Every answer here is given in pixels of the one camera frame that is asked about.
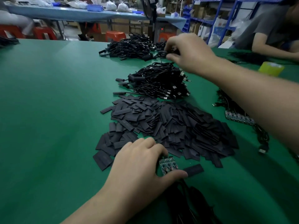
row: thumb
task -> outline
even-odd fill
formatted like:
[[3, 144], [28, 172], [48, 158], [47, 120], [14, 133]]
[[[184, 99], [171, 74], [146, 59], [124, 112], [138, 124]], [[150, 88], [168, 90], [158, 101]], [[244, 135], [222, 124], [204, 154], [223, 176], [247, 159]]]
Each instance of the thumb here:
[[175, 53], [168, 53], [166, 55], [166, 58], [167, 58], [167, 60], [175, 62], [176, 64], [178, 64], [178, 62], [180, 61], [180, 56]]
[[171, 186], [175, 181], [188, 177], [187, 172], [183, 170], [173, 170], [167, 173], [165, 176], [161, 177], [161, 182], [163, 187], [168, 188]]

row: yellow tape roll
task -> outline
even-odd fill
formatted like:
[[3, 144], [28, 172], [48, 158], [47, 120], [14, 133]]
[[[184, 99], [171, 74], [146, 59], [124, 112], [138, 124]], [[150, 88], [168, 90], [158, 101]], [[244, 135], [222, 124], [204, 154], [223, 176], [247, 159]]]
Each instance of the yellow tape roll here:
[[284, 66], [280, 64], [266, 61], [260, 67], [259, 72], [277, 77], [282, 72], [283, 69]]

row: orange plastic stool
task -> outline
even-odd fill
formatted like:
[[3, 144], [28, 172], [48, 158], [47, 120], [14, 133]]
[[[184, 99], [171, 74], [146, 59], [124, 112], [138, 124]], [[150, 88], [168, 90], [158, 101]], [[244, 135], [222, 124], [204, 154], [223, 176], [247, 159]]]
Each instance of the orange plastic stool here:
[[126, 34], [120, 31], [107, 31], [106, 42], [120, 41], [122, 38], [126, 38]]
[[9, 32], [11, 35], [15, 36], [16, 38], [25, 38], [22, 34], [21, 30], [17, 26], [13, 25], [0, 25], [0, 36], [7, 37], [5, 31]]
[[53, 30], [50, 27], [35, 27], [33, 28], [33, 34], [37, 39], [45, 40], [46, 37], [43, 37], [43, 34], [47, 34], [49, 36], [50, 40], [57, 40], [57, 37], [55, 36]]
[[173, 36], [176, 36], [176, 33], [161, 32], [159, 34], [159, 41], [158, 42], [167, 41], [170, 37], [173, 37]]
[[91, 33], [98, 33], [101, 34], [101, 27], [99, 23], [95, 23], [94, 26], [92, 27], [92, 29], [90, 30]]

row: fan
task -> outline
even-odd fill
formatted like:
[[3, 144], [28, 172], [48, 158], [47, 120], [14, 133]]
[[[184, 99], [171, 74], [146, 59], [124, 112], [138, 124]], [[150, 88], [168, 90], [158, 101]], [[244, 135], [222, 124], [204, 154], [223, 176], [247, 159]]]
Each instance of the fan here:
[[150, 20], [152, 25], [152, 40], [155, 41], [155, 24], [157, 19], [157, 6], [159, 0], [140, 0], [143, 6], [144, 15]]

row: left hand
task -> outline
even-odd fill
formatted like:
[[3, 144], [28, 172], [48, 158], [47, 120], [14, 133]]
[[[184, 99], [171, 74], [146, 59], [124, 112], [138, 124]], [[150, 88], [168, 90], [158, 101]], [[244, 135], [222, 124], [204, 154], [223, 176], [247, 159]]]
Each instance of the left hand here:
[[173, 170], [158, 177], [155, 170], [161, 155], [168, 156], [168, 151], [153, 138], [129, 142], [116, 155], [99, 193], [114, 200], [121, 222], [145, 208], [176, 180], [188, 177], [183, 170]]

